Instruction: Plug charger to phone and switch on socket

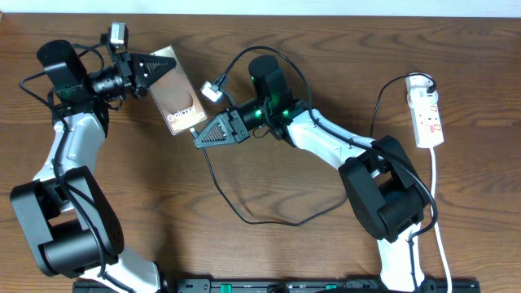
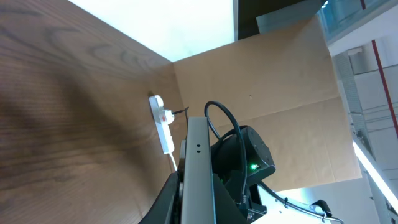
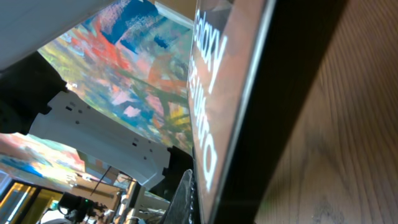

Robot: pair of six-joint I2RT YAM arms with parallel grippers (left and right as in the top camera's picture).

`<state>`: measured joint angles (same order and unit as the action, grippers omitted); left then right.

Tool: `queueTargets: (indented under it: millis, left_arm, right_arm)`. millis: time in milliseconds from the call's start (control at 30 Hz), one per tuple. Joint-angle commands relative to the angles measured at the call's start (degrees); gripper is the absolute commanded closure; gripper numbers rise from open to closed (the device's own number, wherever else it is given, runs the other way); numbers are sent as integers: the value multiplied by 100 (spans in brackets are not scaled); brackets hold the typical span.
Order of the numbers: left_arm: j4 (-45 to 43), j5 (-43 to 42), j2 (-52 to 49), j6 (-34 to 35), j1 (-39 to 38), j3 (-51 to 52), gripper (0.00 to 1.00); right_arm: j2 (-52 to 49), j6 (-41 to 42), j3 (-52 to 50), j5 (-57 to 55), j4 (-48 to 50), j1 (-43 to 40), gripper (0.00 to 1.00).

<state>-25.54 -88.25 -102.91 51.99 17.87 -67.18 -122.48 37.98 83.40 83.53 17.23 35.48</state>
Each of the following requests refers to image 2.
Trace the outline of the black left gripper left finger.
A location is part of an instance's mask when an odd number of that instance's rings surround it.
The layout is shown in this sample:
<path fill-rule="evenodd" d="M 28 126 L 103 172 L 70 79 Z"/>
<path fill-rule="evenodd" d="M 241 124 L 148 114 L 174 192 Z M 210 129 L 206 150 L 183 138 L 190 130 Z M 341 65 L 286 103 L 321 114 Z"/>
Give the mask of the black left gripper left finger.
<path fill-rule="evenodd" d="M 179 173 L 171 173 L 155 202 L 139 224 L 180 223 Z"/>

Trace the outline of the Galaxy S25 Ultra smartphone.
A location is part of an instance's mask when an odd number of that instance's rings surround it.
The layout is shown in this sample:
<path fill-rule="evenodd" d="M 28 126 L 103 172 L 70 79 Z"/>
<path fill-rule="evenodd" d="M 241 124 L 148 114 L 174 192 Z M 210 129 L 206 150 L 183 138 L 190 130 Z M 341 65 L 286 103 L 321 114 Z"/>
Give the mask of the Galaxy S25 Ultra smartphone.
<path fill-rule="evenodd" d="M 216 222 L 210 139 L 206 117 L 188 120 L 181 223 Z"/>

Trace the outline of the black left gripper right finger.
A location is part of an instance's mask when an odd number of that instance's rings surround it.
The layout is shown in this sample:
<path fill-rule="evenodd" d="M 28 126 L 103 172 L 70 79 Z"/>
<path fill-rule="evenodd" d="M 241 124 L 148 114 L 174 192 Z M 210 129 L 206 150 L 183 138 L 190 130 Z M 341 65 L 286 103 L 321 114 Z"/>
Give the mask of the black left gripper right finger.
<path fill-rule="evenodd" d="M 216 174 L 213 174 L 213 190 L 215 195 L 216 223 L 246 224 L 246 219 Z"/>

